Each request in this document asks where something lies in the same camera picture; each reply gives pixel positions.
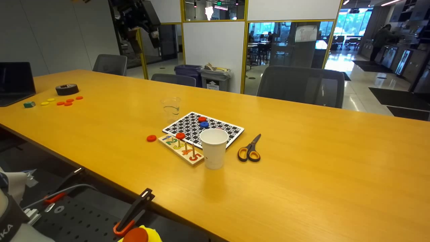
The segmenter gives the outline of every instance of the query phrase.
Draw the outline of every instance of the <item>trash can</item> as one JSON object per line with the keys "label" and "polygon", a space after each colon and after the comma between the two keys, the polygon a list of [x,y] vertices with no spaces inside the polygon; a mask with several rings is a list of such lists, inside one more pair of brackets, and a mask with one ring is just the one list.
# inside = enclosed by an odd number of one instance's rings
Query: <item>trash can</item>
{"label": "trash can", "polygon": [[188,76],[196,79],[196,87],[202,87],[202,76],[200,75],[200,65],[177,65],[175,73],[177,75]]}
{"label": "trash can", "polygon": [[228,91],[228,83],[231,78],[231,69],[217,68],[215,70],[200,69],[203,88]]}

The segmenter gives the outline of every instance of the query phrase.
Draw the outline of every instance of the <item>yellow table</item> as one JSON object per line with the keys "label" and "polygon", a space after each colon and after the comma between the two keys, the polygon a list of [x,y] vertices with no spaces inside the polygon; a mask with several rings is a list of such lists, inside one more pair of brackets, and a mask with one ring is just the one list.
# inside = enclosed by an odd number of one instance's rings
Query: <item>yellow table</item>
{"label": "yellow table", "polygon": [[[0,124],[228,241],[430,241],[428,122],[82,70],[35,83],[37,106],[0,108]],[[66,83],[84,99],[40,106]],[[145,140],[167,96],[245,128],[222,169]],[[261,161],[238,161],[259,133]]]}

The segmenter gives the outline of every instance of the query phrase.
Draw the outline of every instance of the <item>green block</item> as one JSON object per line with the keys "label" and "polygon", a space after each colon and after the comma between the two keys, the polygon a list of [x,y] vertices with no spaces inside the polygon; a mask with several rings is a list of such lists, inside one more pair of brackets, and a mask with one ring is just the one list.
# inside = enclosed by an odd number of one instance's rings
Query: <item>green block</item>
{"label": "green block", "polygon": [[36,106],[35,102],[26,102],[26,103],[24,103],[24,107],[25,108],[32,108],[34,106]]}

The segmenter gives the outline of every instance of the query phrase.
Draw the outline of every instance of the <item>white paper cup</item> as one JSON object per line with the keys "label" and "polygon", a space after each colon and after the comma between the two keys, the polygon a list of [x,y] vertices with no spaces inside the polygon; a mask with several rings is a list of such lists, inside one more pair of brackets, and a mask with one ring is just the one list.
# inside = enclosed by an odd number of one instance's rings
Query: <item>white paper cup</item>
{"label": "white paper cup", "polygon": [[200,133],[205,166],[217,170],[224,165],[228,134],[222,129],[207,129]]}

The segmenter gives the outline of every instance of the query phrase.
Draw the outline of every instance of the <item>scissors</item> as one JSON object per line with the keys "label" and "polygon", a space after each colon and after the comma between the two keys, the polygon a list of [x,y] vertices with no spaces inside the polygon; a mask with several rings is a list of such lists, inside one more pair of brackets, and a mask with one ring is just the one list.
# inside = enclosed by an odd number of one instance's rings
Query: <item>scissors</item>
{"label": "scissors", "polygon": [[246,147],[242,147],[237,152],[237,157],[240,161],[247,161],[248,159],[253,162],[257,162],[260,160],[260,154],[255,151],[255,144],[260,139],[261,134],[257,135],[255,139]]}

